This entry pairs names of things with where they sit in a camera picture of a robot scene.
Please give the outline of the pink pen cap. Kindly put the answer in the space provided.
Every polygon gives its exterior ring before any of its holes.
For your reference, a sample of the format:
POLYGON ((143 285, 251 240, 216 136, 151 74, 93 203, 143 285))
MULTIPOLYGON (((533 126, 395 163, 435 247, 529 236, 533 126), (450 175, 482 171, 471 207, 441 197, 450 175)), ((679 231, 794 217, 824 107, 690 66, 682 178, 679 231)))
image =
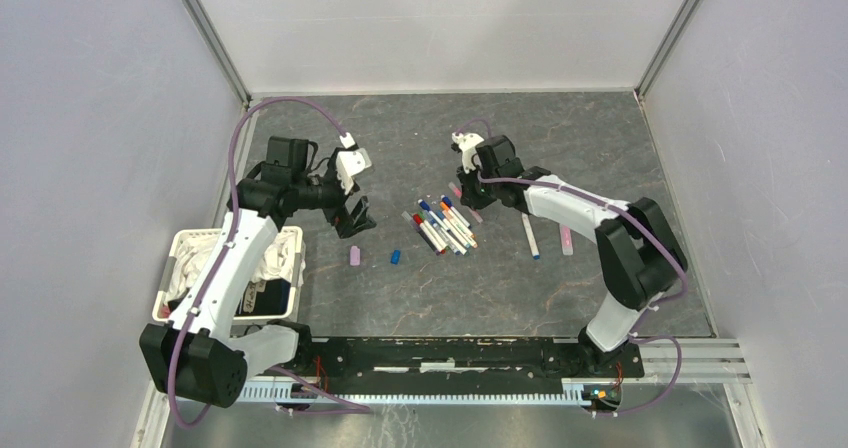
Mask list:
POLYGON ((349 263, 354 267, 361 264, 361 250, 358 246, 352 246, 350 248, 349 263))

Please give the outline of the orange cap marker pen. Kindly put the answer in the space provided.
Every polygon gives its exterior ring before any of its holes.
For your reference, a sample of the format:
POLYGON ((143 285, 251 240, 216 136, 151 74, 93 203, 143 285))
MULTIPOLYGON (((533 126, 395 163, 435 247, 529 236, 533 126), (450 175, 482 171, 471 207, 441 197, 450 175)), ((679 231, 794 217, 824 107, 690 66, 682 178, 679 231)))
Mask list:
POLYGON ((456 215, 452 212, 451 208, 444 202, 441 202, 440 206, 443 216, 445 217, 446 221, 453 226, 455 232, 458 233, 472 248, 477 248, 478 245, 474 239, 473 233, 468 230, 468 228, 459 218, 456 217, 456 215))

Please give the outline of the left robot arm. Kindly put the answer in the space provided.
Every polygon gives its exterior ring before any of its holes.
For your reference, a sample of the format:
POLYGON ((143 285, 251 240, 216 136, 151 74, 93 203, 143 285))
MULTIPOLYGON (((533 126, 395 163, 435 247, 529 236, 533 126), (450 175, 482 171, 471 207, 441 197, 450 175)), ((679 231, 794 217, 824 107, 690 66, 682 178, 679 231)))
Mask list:
POLYGON ((308 165, 316 150, 310 140, 273 137, 265 160, 237 183, 237 200, 195 285, 165 322, 148 324, 140 335, 159 392, 227 408, 254 376, 278 365, 295 376, 312 367, 306 325, 270 322, 241 337, 231 329, 251 277, 294 213, 322 211, 341 239, 376 225, 366 197, 352 209, 346 206, 359 189, 356 176, 372 166, 367 151, 345 134, 317 175, 308 165))

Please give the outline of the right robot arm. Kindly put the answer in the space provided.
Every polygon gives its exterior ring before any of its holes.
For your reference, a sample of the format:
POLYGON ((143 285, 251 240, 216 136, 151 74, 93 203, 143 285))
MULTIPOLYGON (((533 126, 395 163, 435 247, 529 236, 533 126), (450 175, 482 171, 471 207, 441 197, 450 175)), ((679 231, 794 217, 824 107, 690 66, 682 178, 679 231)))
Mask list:
POLYGON ((645 313, 675 284, 688 287, 688 262, 662 209, 650 198, 607 198, 541 167, 526 167, 504 135, 454 133, 451 138, 461 156, 457 177, 463 205, 482 210, 500 203, 565 226, 595 245, 607 293, 578 336, 577 360, 591 376, 606 374, 645 313))

